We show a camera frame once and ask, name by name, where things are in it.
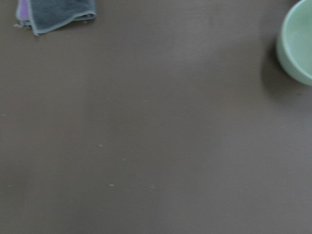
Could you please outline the grey folded cloth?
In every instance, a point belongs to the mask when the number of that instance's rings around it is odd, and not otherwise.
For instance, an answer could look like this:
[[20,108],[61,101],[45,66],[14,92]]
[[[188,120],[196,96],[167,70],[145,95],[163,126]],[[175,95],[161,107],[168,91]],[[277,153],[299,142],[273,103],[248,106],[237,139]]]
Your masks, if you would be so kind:
[[29,27],[36,36],[96,15],[94,0],[19,0],[16,8],[18,27]]

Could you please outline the green bowl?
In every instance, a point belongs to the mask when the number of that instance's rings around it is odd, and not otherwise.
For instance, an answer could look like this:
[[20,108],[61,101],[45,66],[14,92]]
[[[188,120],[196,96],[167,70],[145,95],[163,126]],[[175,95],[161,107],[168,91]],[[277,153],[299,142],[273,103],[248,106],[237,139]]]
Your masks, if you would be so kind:
[[311,0],[300,0],[286,14],[276,40],[276,55],[291,78],[312,85]]

